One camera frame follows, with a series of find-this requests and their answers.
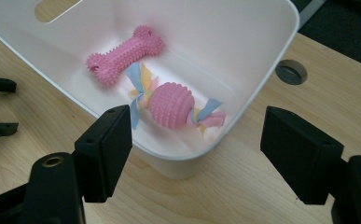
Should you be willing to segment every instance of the pink ball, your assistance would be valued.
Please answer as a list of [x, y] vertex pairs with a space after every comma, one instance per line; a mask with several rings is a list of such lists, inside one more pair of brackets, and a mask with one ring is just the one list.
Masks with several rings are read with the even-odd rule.
[[194, 97], [187, 87], [167, 82], [154, 91], [149, 108], [153, 120], [163, 127], [176, 129], [186, 124], [194, 105]]

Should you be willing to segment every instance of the white container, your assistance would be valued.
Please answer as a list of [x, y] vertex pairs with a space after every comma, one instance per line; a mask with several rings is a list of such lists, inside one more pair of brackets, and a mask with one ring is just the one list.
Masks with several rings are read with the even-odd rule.
[[189, 127], [162, 128], [141, 110], [135, 150], [170, 178], [198, 170], [255, 98], [299, 27], [288, 0], [82, 0], [49, 23], [36, 19], [37, 3], [0, 0], [0, 39], [96, 118], [129, 104], [133, 86], [122, 76], [117, 86], [104, 88], [85, 61], [131, 37], [140, 24], [151, 26], [166, 44], [159, 57], [141, 60], [160, 84], [187, 86], [199, 108], [209, 97], [223, 102], [224, 126], [204, 135]]

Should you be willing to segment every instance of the light wood surface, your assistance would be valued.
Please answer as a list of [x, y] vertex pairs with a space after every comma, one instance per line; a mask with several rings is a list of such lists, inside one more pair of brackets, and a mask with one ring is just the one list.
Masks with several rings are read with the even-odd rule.
[[[361, 64], [297, 35], [284, 59], [308, 71], [300, 86], [275, 74], [239, 122], [186, 180], [167, 179], [131, 153], [114, 196], [85, 203], [88, 223], [331, 223], [333, 198], [304, 205], [259, 150], [267, 105], [291, 110], [361, 155]], [[0, 194], [28, 181], [32, 164], [74, 142], [95, 121], [0, 42], [0, 77], [18, 83], [0, 92], [0, 121], [20, 123], [0, 138]]]

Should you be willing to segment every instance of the dark floor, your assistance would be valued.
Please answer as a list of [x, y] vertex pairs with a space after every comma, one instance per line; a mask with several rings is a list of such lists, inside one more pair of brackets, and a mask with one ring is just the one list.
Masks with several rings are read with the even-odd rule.
[[[292, 0], [302, 10], [310, 0]], [[361, 62], [361, 0], [327, 0], [299, 32]]]

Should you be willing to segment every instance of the wooden table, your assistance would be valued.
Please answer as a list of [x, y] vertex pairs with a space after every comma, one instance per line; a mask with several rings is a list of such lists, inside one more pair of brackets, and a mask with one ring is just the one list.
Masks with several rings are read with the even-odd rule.
[[[302, 63], [299, 86], [275, 74], [201, 170], [186, 180], [163, 177], [131, 153], [114, 196], [85, 203], [88, 223], [331, 223], [333, 198], [304, 205], [259, 150], [267, 105], [291, 110], [361, 155], [361, 63], [297, 35], [284, 56]], [[0, 138], [0, 194], [28, 181], [32, 164], [72, 152], [95, 121], [0, 42], [0, 77], [18, 83], [0, 92], [0, 121], [20, 123]]]

